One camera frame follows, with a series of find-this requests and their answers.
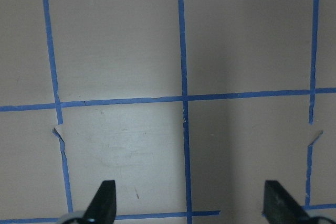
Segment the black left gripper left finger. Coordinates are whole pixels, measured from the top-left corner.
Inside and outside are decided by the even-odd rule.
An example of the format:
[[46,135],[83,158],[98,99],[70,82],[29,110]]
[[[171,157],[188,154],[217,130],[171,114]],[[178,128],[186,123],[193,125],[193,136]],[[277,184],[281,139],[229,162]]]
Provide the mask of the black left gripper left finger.
[[117,213],[116,185],[104,180],[82,216],[84,223],[114,223]]

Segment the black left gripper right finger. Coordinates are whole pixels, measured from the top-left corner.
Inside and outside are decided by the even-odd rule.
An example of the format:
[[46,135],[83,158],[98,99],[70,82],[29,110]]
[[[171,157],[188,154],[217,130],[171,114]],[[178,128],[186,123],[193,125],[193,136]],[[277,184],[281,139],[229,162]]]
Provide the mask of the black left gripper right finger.
[[277,180],[266,180],[263,214],[271,224],[314,223]]

